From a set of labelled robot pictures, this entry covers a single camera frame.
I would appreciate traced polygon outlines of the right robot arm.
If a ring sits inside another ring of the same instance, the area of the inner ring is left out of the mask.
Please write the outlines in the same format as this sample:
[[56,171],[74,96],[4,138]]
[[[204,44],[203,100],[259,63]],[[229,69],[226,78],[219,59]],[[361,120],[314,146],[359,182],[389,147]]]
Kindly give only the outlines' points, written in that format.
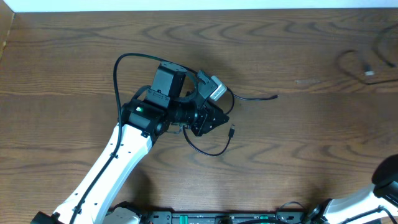
[[382,218],[397,223],[397,155],[383,160],[371,184],[340,199],[328,199],[304,218],[304,223],[371,223]]

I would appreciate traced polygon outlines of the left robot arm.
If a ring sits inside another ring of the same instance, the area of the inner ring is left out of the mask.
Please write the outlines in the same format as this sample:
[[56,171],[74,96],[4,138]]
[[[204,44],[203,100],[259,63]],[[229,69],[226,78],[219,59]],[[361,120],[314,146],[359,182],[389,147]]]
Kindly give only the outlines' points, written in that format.
[[201,136],[227,123],[228,115],[214,104],[227,90],[216,76],[160,62],[152,84],[119,107],[109,142],[79,186],[53,214],[38,212],[32,223],[139,223],[140,216],[126,208],[108,213],[130,173],[169,126]]

